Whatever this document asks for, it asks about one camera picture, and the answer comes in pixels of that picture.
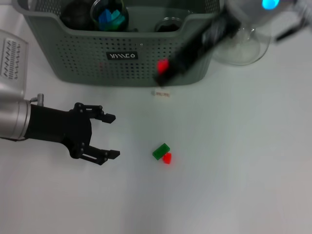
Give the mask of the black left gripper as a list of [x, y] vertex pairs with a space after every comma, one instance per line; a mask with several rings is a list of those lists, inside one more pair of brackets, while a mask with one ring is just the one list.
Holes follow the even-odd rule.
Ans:
[[107, 160], [117, 158], [120, 151], [89, 146], [91, 119], [112, 123], [116, 116], [104, 113], [101, 105], [76, 103], [73, 109], [61, 111], [32, 104], [25, 137], [60, 143], [68, 149], [72, 158], [103, 165]]

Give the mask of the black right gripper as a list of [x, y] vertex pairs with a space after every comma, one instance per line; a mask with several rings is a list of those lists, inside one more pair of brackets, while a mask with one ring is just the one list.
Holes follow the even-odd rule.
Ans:
[[206, 53], [211, 52], [224, 39], [236, 34], [241, 22], [227, 11], [209, 20], [168, 60], [168, 72], [155, 73], [153, 81], [159, 87], [182, 85], [180, 71], [188, 71]]

